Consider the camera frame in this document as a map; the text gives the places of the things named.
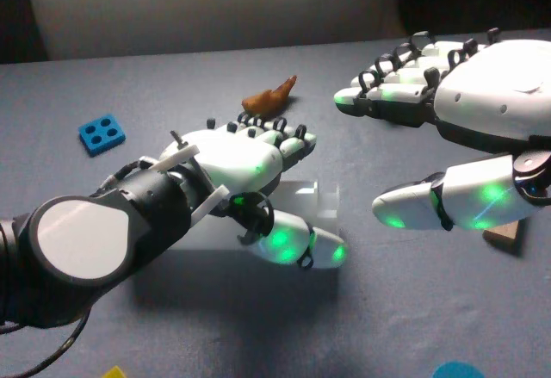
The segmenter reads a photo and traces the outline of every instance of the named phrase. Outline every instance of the blue disc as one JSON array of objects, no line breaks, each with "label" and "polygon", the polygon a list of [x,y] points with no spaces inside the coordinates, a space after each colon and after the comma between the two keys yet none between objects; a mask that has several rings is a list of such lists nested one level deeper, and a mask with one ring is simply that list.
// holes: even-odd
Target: blue disc
[{"label": "blue disc", "polygon": [[468,363],[445,363],[438,367],[432,378],[484,378],[484,376]]}]

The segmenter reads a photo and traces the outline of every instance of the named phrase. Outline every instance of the robotic hand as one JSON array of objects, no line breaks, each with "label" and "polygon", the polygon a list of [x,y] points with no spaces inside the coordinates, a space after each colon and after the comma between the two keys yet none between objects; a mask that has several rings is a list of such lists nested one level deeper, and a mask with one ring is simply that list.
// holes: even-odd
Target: robotic hand
[{"label": "robotic hand", "polygon": [[235,219],[247,229],[243,247],[270,262],[343,263],[343,240],[269,202],[281,174],[315,147],[305,126],[242,114],[218,129],[211,119],[205,130],[171,133],[159,160],[124,166],[93,195],[0,220],[0,325],[49,328],[83,317],[208,214]]},{"label": "robotic hand", "polygon": [[[420,48],[420,38],[429,44]],[[551,42],[488,44],[414,34],[335,94],[338,109],[407,127],[425,122],[445,139],[492,154],[387,190],[373,202],[383,224],[483,230],[551,204]]]}]

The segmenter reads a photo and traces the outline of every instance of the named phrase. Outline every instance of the yellow block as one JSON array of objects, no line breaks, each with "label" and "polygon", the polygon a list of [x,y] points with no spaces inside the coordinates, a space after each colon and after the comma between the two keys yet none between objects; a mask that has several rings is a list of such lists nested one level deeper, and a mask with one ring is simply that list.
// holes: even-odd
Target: yellow block
[{"label": "yellow block", "polygon": [[107,374],[102,378],[127,378],[126,375],[122,372],[122,369],[119,367],[113,367]]}]

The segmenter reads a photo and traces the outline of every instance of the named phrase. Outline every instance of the brown figurine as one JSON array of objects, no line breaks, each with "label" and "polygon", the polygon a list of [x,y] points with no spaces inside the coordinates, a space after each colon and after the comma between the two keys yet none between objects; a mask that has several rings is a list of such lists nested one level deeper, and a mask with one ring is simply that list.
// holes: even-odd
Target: brown figurine
[{"label": "brown figurine", "polygon": [[296,75],[293,75],[276,90],[266,90],[245,98],[241,105],[250,115],[261,115],[264,118],[277,115],[285,108],[294,83],[296,83]]}]

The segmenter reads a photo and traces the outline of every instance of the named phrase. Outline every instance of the gray table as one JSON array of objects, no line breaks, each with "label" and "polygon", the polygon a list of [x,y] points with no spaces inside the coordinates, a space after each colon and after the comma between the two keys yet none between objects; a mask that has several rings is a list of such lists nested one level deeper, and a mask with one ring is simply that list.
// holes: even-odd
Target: gray table
[{"label": "gray table", "polygon": [[[503,36],[549,40],[551,31]],[[551,376],[548,213],[512,257],[479,232],[393,230],[370,212],[383,189],[482,155],[430,125],[338,113],[333,94],[399,43],[1,66],[1,215],[90,193],[129,159],[157,156],[169,130],[232,120],[244,96],[297,74],[287,117],[319,143],[286,178],[339,185],[352,248],[340,271],[307,274],[244,253],[169,251],[101,299],[82,337],[41,376],[97,378],[120,365],[129,378],[426,378],[452,360],[488,377]],[[90,159],[77,127],[107,112],[127,142]],[[0,374],[34,365],[71,328],[0,337]]]}]

